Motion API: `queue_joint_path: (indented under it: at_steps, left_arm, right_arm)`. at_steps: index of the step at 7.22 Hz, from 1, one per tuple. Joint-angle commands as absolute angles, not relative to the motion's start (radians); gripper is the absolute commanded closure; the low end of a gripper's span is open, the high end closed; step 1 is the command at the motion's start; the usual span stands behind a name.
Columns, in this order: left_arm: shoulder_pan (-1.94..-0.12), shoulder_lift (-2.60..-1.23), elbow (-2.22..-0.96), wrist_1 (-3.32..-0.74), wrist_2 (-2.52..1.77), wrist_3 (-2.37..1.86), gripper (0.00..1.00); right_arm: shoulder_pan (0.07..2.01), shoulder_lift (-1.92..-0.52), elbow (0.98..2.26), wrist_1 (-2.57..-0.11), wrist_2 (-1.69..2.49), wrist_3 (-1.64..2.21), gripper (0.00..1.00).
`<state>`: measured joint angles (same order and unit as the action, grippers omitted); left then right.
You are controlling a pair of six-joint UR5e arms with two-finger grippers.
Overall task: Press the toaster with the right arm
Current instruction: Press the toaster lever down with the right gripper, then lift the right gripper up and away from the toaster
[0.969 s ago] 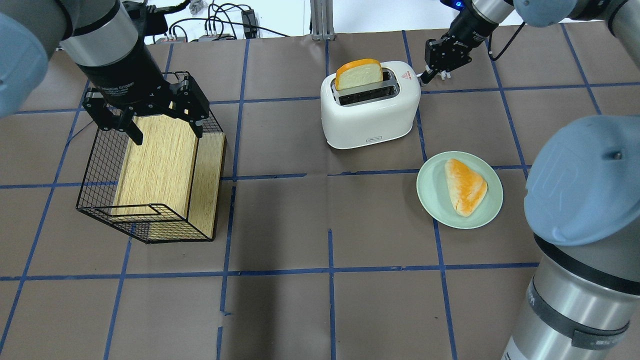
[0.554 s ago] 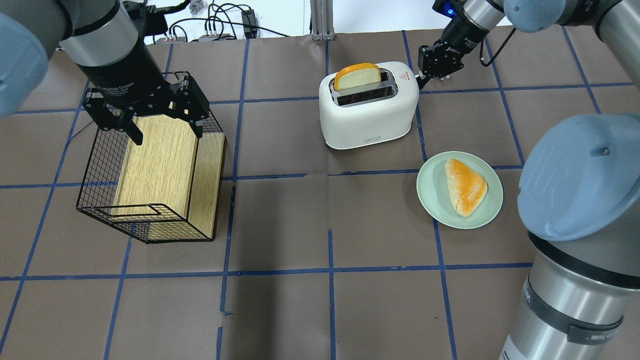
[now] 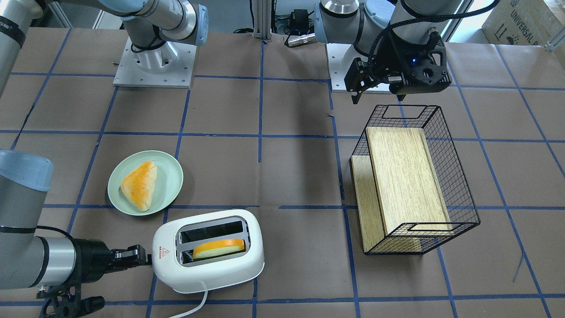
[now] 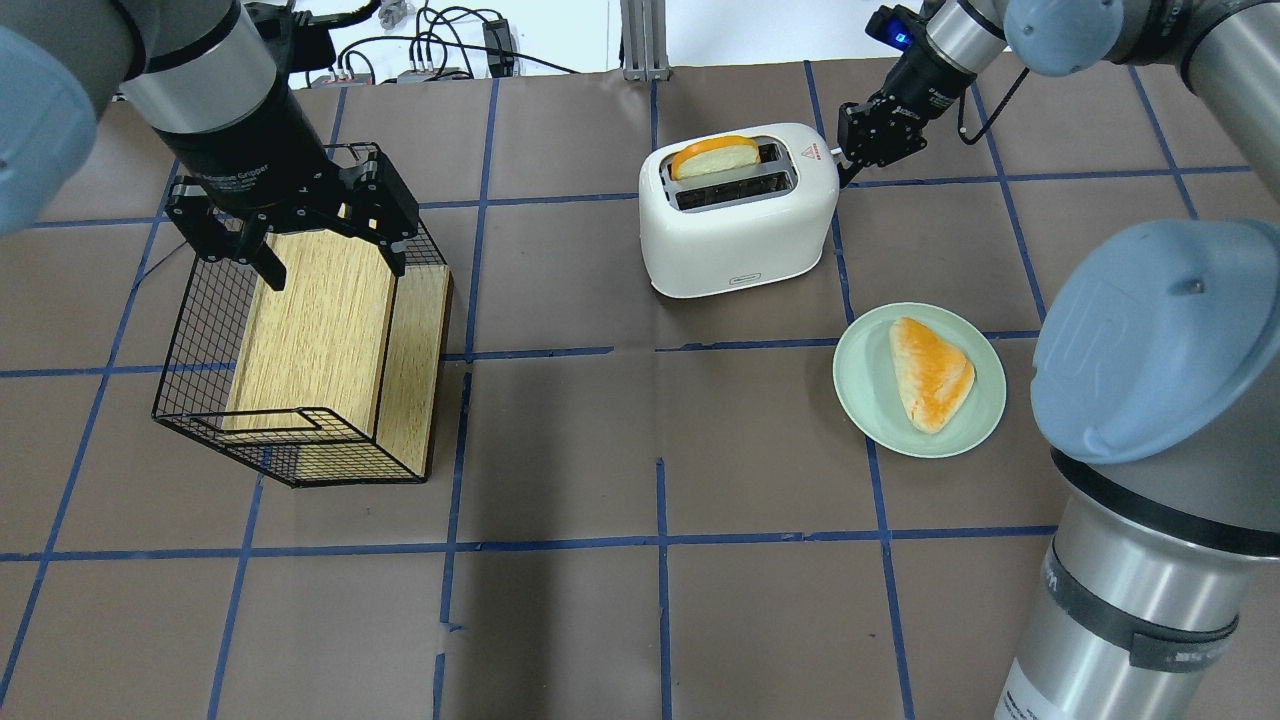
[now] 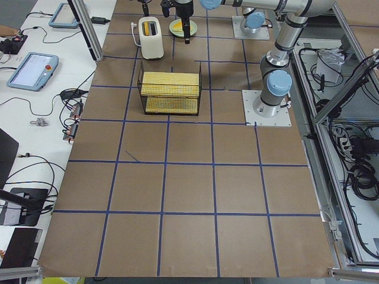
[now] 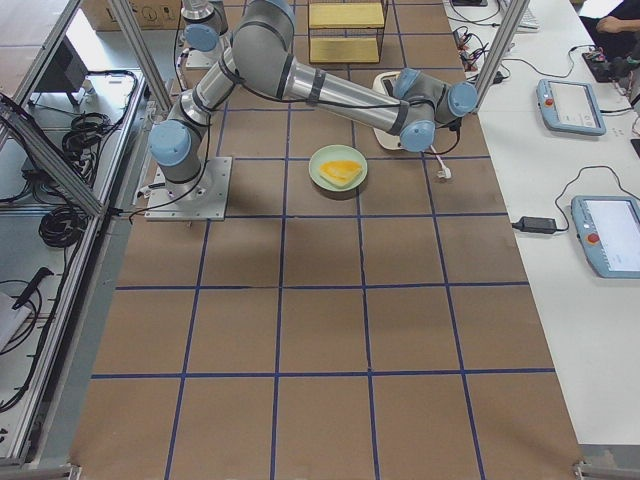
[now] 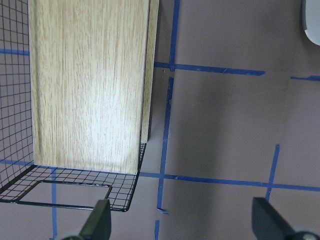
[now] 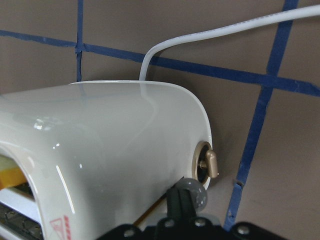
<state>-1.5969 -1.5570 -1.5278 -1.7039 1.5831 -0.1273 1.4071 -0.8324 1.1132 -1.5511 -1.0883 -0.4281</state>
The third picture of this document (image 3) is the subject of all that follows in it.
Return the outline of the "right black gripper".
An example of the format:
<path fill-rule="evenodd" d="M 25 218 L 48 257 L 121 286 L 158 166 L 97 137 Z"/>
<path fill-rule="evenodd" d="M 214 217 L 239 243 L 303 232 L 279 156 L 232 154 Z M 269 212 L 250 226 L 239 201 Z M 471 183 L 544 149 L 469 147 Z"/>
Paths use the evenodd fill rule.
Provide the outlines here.
<path fill-rule="evenodd" d="M 100 280 L 110 265 L 111 270 L 127 270 L 137 266 L 152 266 L 152 255 L 135 244 L 126 249 L 109 249 L 101 240 L 74 239 L 76 261 L 73 277 L 81 283 Z"/>

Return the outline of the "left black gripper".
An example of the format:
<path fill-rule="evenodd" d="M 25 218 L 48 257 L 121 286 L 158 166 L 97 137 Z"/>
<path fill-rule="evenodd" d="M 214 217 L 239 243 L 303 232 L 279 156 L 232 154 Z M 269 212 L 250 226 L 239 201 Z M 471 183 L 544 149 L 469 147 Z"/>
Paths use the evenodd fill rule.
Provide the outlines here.
<path fill-rule="evenodd" d="M 435 27 L 424 36 L 423 44 L 412 44 L 386 32 L 377 44 L 369 64 L 355 57 L 344 77 L 346 91 L 354 105 L 362 93 L 380 83 L 402 102 L 407 95 L 441 92 L 452 84 L 448 72 L 446 47 Z"/>

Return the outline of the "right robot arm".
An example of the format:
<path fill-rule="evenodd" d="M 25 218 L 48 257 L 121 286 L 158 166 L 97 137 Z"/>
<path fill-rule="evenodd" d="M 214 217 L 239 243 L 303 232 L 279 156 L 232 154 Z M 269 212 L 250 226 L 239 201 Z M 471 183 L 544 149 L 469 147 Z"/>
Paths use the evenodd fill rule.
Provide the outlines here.
<path fill-rule="evenodd" d="M 177 59 L 172 43 L 204 45 L 209 14 L 189 0 L 77 0 L 123 21 L 131 52 Z M 110 250 L 99 240 L 37 237 L 54 164 L 25 152 L 1 151 L 1 288 L 77 287 L 103 274 L 151 264 L 141 247 Z"/>

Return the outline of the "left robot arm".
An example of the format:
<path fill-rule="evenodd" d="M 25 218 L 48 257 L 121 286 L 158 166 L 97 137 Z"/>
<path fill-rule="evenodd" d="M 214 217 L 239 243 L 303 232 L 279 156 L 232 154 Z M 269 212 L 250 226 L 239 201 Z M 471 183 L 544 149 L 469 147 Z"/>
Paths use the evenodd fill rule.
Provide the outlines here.
<path fill-rule="evenodd" d="M 456 0 L 321 0 L 314 10 L 314 33 L 285 45 L 350 45 L 342 68 L 353 103 L 380 84 L 402 101 L 450 86 L 441 32 L 459 5 Z"/>

